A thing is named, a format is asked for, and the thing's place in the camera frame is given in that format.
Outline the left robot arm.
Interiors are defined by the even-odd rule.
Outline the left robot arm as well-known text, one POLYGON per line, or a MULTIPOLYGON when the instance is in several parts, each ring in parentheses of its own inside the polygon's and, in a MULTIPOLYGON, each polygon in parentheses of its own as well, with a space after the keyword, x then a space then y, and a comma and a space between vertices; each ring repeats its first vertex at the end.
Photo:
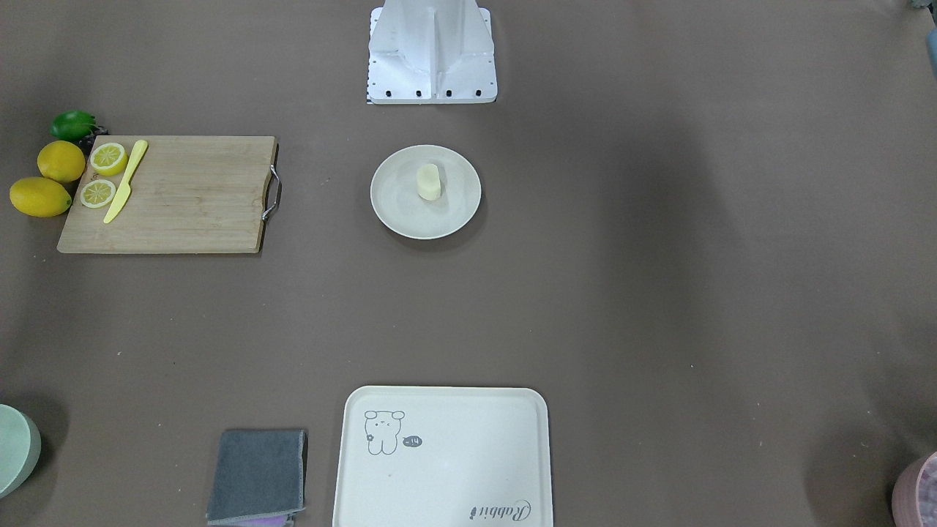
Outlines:
POLYGON ((933 28, 925 37, 925 46, 927 49, 928 62, 934 77, 937 76, 937 28, 933 28))

